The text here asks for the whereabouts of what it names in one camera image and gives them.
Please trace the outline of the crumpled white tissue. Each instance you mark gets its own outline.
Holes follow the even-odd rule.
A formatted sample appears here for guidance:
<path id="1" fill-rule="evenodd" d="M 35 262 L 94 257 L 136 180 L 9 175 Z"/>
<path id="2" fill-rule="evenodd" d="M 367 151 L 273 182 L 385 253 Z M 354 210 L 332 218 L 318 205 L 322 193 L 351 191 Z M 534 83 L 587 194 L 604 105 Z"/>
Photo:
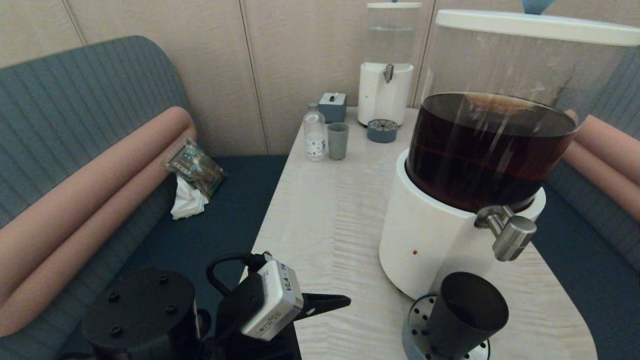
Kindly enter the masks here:
<path id="1" fill-rule="evenodd" d="M 173 220 L 190 218 L 205 211 L 210 199 L 182 177 L 176 177 L 174 204 L 170 210 Z"/>

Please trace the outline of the grey plastic cup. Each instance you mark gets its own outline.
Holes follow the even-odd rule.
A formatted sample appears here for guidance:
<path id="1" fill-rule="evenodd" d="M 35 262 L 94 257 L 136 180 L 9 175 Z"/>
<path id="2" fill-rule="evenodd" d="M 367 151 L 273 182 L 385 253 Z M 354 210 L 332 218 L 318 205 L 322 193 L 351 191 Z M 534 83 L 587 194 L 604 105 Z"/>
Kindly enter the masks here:
<path id="1" fill-rule="evenodd" d="M 349 125 L 343 122 L 330 123 L 327 126 L 329 157 L 334 161 L 345 159 L 348 149 Z"/>

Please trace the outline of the pink sofa bolster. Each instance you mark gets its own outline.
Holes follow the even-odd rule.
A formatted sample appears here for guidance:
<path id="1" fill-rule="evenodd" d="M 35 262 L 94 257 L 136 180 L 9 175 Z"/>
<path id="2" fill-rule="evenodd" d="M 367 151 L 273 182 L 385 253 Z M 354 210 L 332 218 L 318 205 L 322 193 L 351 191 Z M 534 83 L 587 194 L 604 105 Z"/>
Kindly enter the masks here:
<path id="1" fill-rule="evenodd" d="M 32 323 L 169 173 L 162 161 L 196 138 L 173 106 L 124 137 L 0 228 L 0 338 Z"/>
<path id="2" fill-rule="evenodd" d="M 562 159 L 640 223 L 640 140 L 590 114 Z"/>

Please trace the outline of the small round grey drip tray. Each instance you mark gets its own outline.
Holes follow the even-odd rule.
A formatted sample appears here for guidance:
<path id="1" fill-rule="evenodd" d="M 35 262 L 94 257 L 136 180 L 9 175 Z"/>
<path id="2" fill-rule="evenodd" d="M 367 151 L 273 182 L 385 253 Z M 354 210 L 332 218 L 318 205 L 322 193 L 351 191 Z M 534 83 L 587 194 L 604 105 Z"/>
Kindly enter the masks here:
<path id="1" fill-rule="evenodd" d="M 366 126 L 366 137 L 379 144 L 388 144 L 397 139 L 400 125 L 392 120 L 374 119 Z"/>

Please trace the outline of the clear plastic bottle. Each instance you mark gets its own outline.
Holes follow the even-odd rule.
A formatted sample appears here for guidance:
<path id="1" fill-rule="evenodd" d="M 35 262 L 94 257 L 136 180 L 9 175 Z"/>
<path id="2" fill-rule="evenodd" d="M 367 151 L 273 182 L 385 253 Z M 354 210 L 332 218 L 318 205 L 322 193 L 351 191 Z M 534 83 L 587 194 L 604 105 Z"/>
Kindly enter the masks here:
<path id="1" fill-rule="evenodd" d="M 325 125 L 326 118 L 320 112 L 316 102 L 308 104 L 308 111 L 302 117 L 302 127 L 304 130 L 305 155 L 313 162 L 325 159 L 327 152 Z"/>

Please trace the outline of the large silver dispenser tap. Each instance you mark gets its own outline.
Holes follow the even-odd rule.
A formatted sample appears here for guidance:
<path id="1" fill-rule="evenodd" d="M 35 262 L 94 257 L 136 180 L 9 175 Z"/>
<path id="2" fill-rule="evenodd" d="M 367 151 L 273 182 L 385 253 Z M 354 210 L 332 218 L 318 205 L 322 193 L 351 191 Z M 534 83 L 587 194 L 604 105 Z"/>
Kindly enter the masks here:
<path id="1" fill-rule="evenodd" d="M 507 205 L 492 205 L 480 209 L 474 226 L 492 232 L 492 251 L 500 262 L 516 260 L 538 229 L 534 221 L 516 215 Z"/>

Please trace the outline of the grey square tissue box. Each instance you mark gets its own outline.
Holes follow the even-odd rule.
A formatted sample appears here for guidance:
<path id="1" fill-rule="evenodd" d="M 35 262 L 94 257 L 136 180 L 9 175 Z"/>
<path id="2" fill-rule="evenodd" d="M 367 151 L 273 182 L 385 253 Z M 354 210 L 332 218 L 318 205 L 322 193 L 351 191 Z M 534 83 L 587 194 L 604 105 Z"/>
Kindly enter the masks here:
<path id="1" fill-rule="evenodd" d="M 326 92 L 318 101 L 318 111 L 324 116 L 326 124 L 344 123 L 346 117 L 347 94 Z"/>

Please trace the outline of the large white dispenser lid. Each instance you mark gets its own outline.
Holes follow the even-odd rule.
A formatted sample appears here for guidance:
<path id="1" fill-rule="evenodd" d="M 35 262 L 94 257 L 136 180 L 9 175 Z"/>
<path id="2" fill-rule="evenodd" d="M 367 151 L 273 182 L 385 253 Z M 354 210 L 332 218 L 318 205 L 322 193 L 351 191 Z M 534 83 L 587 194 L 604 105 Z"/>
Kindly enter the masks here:
<path id="1" fill-rule="evenodd" d="M 638 27 L 549 14 L 441 9 L 436 15 L 435 23 L 441 27 L 488 34 L 607 46 L 640 46 Z"/>

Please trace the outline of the large round perforated drip tray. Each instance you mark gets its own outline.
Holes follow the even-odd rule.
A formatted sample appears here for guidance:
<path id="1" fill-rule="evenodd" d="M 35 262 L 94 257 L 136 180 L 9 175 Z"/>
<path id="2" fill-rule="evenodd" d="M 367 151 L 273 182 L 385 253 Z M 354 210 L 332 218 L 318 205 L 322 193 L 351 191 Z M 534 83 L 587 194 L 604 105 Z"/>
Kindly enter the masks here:
<path id="1" fill-rule="evenodd" d="M 442 357 L 436 354 L 428 341 L 426 324 L 434 310 L 438 294 L 421 296 L 411 305 L 403 321 L 402 346 L 407 360 L 492 360 L 490 340 L 483 341 L 460 358 Z"/>

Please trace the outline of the black plastic cup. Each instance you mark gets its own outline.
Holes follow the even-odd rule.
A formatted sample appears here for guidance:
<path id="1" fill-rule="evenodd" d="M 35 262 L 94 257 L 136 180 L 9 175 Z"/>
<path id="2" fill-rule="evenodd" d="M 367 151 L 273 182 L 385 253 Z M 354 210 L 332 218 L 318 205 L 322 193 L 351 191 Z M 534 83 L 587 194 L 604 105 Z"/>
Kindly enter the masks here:
<path id="1" fill-rule="evenodd" d="M 452 272 L 442 280 L 426 323 L 430 348 L 459 360 L 505 328 L 509 316 L 505 297 L 491 282 L 471 272 Z"/>

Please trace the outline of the small water beverage dispenser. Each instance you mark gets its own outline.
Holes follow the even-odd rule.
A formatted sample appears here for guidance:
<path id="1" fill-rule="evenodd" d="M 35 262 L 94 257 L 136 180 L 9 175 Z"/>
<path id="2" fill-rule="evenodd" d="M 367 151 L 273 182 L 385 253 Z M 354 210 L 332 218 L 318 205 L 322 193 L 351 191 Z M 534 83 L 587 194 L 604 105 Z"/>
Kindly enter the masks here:
<path id="1" fill-rule="evenodd" d="M 366 9 L 363 63 L 359 67 L 358 121 L 366 126 L 375 119 L 404 121 L 415 70 L 414 45 L 420 8 Z M 394 65 L 386 84 L 383 71 Z"/>

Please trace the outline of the large tea beverage dispenser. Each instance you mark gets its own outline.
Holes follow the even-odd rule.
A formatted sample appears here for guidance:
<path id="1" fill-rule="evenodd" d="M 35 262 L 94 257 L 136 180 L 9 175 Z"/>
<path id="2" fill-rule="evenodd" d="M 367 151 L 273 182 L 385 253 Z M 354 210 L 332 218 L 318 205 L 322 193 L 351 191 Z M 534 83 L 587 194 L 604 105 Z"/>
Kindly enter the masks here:
<path id="1" fill-rule="evenodd" d="M 379 260 L 412 299 L 451 272 L 506 268 L 477 212 L 536 221 L 543 182 L 633 47 L 442 27 L 410 146 L 397 158 Z"/>

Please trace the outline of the small white dispenser lid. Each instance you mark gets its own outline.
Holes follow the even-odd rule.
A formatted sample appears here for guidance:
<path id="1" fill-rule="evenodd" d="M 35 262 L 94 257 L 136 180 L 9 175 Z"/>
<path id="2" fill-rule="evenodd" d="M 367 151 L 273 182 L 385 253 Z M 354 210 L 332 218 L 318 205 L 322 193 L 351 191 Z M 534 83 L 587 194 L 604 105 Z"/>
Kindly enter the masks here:
<path id="1" fill-rule="evenodd" d="M 422 2 L 370 2 L 366 5 L 367 9 L 378 10 L 400 10 L 400 9 L 420 9 Z"/>

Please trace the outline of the green snack packet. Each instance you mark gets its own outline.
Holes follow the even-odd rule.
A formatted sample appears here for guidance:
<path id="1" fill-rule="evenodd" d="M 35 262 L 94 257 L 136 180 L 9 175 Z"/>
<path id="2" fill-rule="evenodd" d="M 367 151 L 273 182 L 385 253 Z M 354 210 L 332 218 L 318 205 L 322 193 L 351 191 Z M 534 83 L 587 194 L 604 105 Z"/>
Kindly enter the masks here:
<path id="1" fill-rule="evenodd" d="M 162 166 L 211 199 L 229 173 L 209 157 L 194 139 L 186 137 L 174 146 Z"/>

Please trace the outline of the dark blue sofa seat cushion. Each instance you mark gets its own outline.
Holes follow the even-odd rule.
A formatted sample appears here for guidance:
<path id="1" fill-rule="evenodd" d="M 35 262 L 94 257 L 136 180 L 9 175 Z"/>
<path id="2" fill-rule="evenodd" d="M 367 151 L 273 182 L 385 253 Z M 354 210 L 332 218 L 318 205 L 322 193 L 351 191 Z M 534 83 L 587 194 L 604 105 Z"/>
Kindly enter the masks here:
<path id="1" fill-rule="evenodd" d="M 227 176 L 204 211 L 182 219 L 165 212 L 105 287 L 141 269 L 178 272 L 194 285 L 197 307 L 215 316 L 223 296 L 208 282 L 206 268 L 224 255 L 252 250 L 287 160 L 286 155 L 216 157 Z"/>
<path id="2" fill-rule="evenodd" d="M 598 360 L 640 360 L 640 273 L 555 189 L 544 191 L 532 243 L 587 324 Z"/>

